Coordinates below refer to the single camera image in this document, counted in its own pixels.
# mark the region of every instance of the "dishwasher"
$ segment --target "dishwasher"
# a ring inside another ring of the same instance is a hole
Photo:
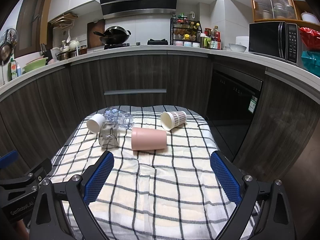
[[[233,161],[248,132],[260,97],[262,81],[216,65],[212,74],[206,118],[223,154]]]

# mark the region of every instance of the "paper cup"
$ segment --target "paper cup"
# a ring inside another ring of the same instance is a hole
[[[163,112],[160,116],[161,125],[166,131],[187,121],[187,114],[185,111],[177,112]]]
[[[133,127],[131,133],[131,149],[147,151],[165,149],[167,147],[167,132],[148,128]]]
[[[102,126],[102,123],[105,122],[106,119],[102,114],[95,114],[93,117],[91,117],[87,121],[87,128],[92,133],[98,133],[100,132],[100,128]]]

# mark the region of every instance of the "microwave control panel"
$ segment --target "microwave control panel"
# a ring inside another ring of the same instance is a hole
[[[298,57],[298,27],[296,24],[288,23],[288,57],[287,60],[297,63]]]

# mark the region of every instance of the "green basin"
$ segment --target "green basin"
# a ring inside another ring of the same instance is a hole
[[[29,63],[28,65],[26,65],[24,67],[24,71],[25,72],[30,72],[31,70],[34,70],[36,68],[43,67],[43,66],[45,66],[45,61],[46,60],[47,60],[47,57],[35,60],[35,61]]]

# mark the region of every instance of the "metal screw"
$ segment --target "metal screw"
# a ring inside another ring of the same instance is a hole
[[[72,176],[73,181],[78,181],[80,179],[80,175],[74,175]]]
[[[253,180],[252,176],[250,176],[250,175],[245,175],[245,176],[244,176],[244,179],[245,179],[246,181],[252,181],[252,180]]]
[[[42,185],[48,185],[50,183],[50,180],[49,179],[45,179],[43,182],[42,182]]]
[[[276,179],[276,180],[275,180],[275,183],[276,183],[277,185],[279,185],[279,186],[282,185],[282,181],[279,180],[279,179]]]

